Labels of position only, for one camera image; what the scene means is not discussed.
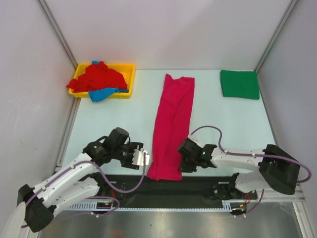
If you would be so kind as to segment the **magenta t shirt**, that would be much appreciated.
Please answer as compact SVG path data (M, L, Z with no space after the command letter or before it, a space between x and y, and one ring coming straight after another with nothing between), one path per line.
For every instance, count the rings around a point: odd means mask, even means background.
M150 179L182 180L178 146L189 135L194 91L194 78L165 75L153 133L152 163L147 172Z

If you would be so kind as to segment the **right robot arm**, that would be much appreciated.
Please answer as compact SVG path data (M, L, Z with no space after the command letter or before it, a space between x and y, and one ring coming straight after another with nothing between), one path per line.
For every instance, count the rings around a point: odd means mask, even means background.
M183 173L195 172L197 167L247 170L246 173L234 173L229 180L228 192L234 199L253 190L268 188L286 195L295 193L300 165L276 145L230 152L214 144L200 146L187 138L178 147L178 152L181 154L179 170Z

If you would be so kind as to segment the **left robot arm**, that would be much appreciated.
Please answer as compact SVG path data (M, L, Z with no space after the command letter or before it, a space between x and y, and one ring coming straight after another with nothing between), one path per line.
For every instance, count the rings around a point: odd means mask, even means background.
M88 143L67 167L35 186L26 184L19 189L17 202L26 206L22 228L39 232L64 209L87 198L106 199L110 190L134 192L145 176L141 175L131 189L116 187L101 169L113 159L122 167L137 170L148 165L149 154L143 143L132 142L129 133L120 127Z

